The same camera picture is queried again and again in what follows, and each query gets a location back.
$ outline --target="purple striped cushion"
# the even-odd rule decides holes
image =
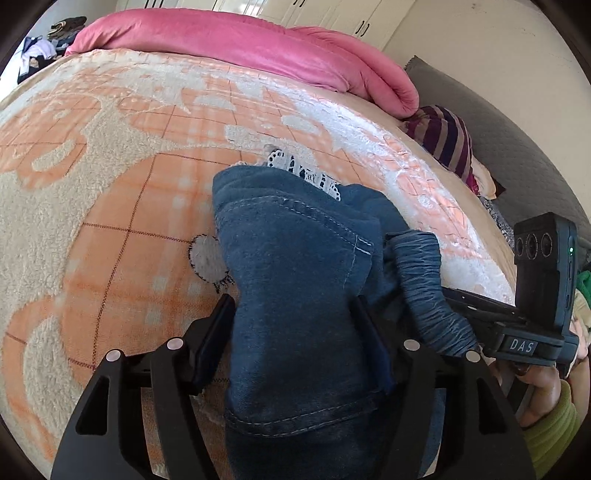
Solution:
[[[472,173],[472,139],[461,118],[442,106],[429,105],[421,107],[400,128],[479,194]]]

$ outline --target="pink blanket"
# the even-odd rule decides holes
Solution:
[[[186,8],[126,10],[76,37],[67,54],[96,48],[182,53],[226,61],[374,102],[396,118],[418,109],[406,72],[379,50],[320,27],[288,29],[260,18]]]

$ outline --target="bed sheet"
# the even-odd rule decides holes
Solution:
[[[49,477],[111,348],[156,348],[239,297],[215,238],[213,176],[267,144],[382,191],[440,242],[442,281],[511,303],[515,268],[478,199],[375,105],[210,59],[96,50],[0,104],[0,414]],[[191,241],[194,269],[188,259]],[[221,478],[225,356],[194,399]],[[165,475],[144,392],[153,470]]]

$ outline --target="camera lens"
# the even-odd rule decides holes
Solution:
[[[550,238],[550,235],[548,235],[547,233],[545,233],[544,236],[542,237],[541,247],[542,247],[542,254],[545,257],[549,257],[550,254],[552,253],[552,239]]]
[[[530,260],[533,260],[535,257],[538,256],[538,239],[535,237],[533,233],[530,233],[527,236],[525,249],[527,250],[527,257]]]
[[[515,253],[517,254],[518,257],[523,255],[523,239],[522,238],[518,238],[517,241],[515,242]]]

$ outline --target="quilted headboard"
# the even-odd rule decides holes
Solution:
[[[406,71],[417,87],[420,105],[441,105],[462,117],[472,136],[475,157],[506,188],[496,204],[511,225],[554,212],[575,222],[579,245],[591,247],[591,224],[583,207],[523,130],[484,98],[420,58],[414,57]]]

